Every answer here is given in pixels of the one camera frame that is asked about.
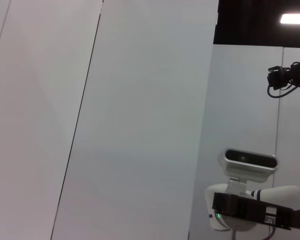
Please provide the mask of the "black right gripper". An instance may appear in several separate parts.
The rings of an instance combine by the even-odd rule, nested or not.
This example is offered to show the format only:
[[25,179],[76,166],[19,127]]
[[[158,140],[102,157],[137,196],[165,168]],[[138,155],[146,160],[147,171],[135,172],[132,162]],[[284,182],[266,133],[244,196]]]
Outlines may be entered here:
[[300,210],[228,193],[214,193],[212,209],[217,214],[243,221],[267,225],[266,217],[274,217],[271,226],[300,229]]

